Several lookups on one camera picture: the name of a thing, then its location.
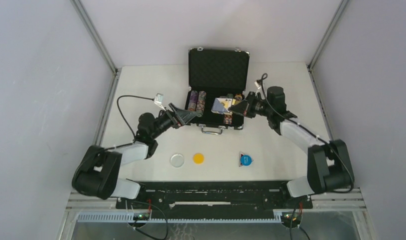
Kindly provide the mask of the yellow blue chip stack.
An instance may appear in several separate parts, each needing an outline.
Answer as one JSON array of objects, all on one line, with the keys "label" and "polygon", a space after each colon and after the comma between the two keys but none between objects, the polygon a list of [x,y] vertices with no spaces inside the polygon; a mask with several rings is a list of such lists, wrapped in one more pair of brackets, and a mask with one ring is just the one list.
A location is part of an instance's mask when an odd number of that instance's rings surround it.
[{"label": "yellow blue chip stack", "polygon": [[243,96],[241,94],[236,94],[234,96],[234,99],[235,99],[235,103],[237,104],[237,103],[240,103],[243,100]]}]

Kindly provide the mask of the playing card deck box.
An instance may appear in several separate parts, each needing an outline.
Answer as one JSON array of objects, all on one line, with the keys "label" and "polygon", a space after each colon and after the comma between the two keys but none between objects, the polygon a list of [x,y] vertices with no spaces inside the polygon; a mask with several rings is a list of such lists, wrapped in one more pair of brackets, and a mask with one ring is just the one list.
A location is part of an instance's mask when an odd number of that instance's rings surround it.
[{"label": "playing card deck box", "polygon": [[230,108],[235,104],[236,100],[233,98],[217,97],[214,99],[211,112],[219,115],[232,115]]}]

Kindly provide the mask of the black poker set case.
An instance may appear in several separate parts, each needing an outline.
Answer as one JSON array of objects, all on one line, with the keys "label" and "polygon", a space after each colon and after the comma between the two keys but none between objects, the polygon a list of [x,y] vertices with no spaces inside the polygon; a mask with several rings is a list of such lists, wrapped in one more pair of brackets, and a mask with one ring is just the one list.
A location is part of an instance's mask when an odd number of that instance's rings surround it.
[{"label": "black poker set case", "polygon": [[244,95],[247,85],[250,53],[241,49],[195,47],[188,50],[188,86],[185,107],[189,106],[192,92],[205,92],[202,116],[188,124],[203,129],[214,128],[240,131],[244,117],[233,114],[229,123],[221,114],[212,112],[216,98]]}]

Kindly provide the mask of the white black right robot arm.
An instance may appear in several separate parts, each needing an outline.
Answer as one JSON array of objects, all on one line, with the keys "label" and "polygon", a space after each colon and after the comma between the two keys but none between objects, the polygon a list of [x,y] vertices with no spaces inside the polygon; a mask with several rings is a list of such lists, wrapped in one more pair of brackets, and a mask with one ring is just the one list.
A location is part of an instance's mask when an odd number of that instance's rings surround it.
[{"label": "white black right robot arm", "polygon": [[285,183],[280,203],[286,208],[293,208],[301,196],[340,193],[340,188],[354,188],[355,177],[345,142],[324,140],[305,127],[287,110],[284,89],[280,86],[268,89],[260,86],[246,98],[242,94],[208,97],[204,91],[193,90],[187,109],[197,112],[195,120],[204,126],[223,120],[231,127],[243,118],[263,116],[272,130],[298,146],[307,155],[307,170],[305,176]]}]

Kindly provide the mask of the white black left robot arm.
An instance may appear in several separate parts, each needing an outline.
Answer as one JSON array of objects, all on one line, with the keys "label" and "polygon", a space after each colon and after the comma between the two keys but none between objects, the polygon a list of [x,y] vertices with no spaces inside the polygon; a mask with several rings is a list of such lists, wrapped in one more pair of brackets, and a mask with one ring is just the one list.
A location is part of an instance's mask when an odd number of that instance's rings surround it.
[{"label": "white black left robot arm", "polygon": [[157,138],[168,129],[178,129],[198,116],[196,111],[177,108],[172,103],[169,110],[155,117],[146,112],[138,118],[137,132],[132,142],[112,147],[91,145],[77,167],[71,186],[80,194],[108,198],[125,198],[134,208],[147,203],[148,196],[141,185],[119,177],[121,166],[149,159],[155,153]]}]

